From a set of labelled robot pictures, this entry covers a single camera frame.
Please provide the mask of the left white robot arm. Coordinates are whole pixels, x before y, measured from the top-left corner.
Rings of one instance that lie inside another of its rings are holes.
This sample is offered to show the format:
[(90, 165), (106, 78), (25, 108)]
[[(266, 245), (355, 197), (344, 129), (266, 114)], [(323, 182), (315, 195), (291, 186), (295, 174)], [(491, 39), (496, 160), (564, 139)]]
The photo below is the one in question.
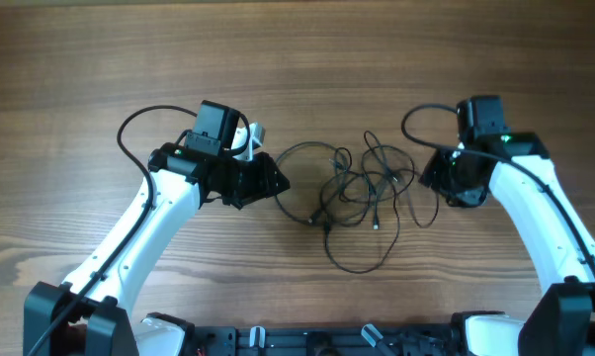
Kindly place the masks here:
[(37, 283), (24, 305), (26, 355), (200, 355), (195, 327), (154, 312), (129, 319), (171, 239), (205, 204), (242, 209), (287, 191), (263, 152), (265, 130), (236, 109), (203, 101), (195, 124), (138, 166), (130, 206), (94, 252), (57, 285)]

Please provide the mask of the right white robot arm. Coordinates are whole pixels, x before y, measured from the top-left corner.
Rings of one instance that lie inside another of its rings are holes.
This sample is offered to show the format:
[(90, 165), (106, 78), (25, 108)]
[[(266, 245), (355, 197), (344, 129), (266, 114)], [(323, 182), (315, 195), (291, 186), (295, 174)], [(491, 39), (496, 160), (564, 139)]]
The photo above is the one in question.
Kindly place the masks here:
[(493, 197), (515, 225), (543, 296), (524, 320), (475, 312), (462, 321), (470, 355), (595, 355), (595, 240), (565, 196), (535, 133), (514, 133), (497, 96), (452, 108), (458, 147), (435, 144), (423, 185), (455, 207)]

